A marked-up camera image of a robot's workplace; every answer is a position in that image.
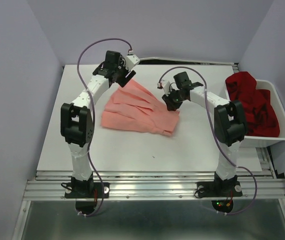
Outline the pink pleated skirt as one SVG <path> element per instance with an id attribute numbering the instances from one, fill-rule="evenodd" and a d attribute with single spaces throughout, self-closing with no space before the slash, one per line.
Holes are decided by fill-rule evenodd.
<path id="1" fill-rule="evenodd" d="M 179 122 L 179 114 L 167 110 L 164 103 L 132 79 L 111 95 L 101 114 L 100 125 L 113 130 L 170 137 Z"/>

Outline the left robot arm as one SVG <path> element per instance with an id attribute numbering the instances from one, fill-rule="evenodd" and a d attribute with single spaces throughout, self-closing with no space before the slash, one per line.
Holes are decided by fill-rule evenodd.
<path id="1" fill-rule="evenodd" d="M 94 184 L 88 159 L 95 129 L 94 107 L 112 84 L 124 87 L 136 74 L 133 68 L 139 63 L 140 59 L 132 52 L 123 56 L 116 51 L 107 51 L 104 62 L 93 71 L 84 91 L 71 103 L 61 106 L 60 134 L 70 149 L 73 167 L 70 182 L 62 184 L 66 198 L 92 198 L 95 190 L 101 191 L 101 187 Z"/>

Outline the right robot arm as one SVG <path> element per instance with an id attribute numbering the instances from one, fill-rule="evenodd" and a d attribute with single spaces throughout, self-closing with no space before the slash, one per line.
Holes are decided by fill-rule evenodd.
<path id="1" fill-rule="evenodd" d="M 192 82 L 186 71 L 174 77 L 175 88 L 168 80 L 161 78 L 158 89 L 163 90 L 163 101 L 168 111 L 176 111 L 184 101 L 190 101 L 206 110 L 213 139 L 219 150 L 218 165 L 212 181 L 199 181 L 196 198 L 242 196 L 237 176 L 237 158 L 241 142 L 248 132 L 248 125 L 242 103 L 230 101 L 210 91 L 205 80 Z"/>

